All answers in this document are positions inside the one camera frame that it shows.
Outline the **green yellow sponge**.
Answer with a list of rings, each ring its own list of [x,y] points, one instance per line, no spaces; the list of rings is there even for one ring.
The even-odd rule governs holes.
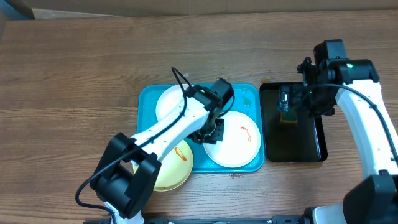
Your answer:
[[[295,124],[298,123],[297,113],[295,110],[280,111],[279,123],[281,124]]]

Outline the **white plate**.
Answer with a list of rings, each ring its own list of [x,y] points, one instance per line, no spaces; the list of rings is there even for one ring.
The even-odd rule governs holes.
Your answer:
[[[228,168],[245,166],[260,150],[260,130],[249,116],[237,111],[227,112],[222,119],[224,119],[223,140],[216,144],[205,143],[203,147],[210,159],[218,165]],[[241,126],[248,129],[252,142],[248,142]]]
[[[158,121],[174,120],[180,115],[184,107],[183,92],[180,85],[166,89],[157,101],[155,115]]]

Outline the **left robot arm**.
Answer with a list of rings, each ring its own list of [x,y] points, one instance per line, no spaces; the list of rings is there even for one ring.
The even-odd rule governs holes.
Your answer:
[[[161,162],[185,138],[197,144],[223,140],[222,109],[233,98],[230,83],[220,78],[210,88],[182,88],[182,101],[147,130],[115,135],[88,181],[105,203],[111,223],[132,220],[152,195]]]

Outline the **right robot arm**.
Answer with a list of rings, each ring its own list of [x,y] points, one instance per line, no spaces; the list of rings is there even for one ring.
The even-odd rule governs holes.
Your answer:
[[[397,131],[369,59],[351,60],[341,39],[325,40],[297,66],[302,84],[282,85],[278,109],[331,116],[339,106],[358,148],[363,181],[336,205],[305,211],[310,223],[397,223]]]

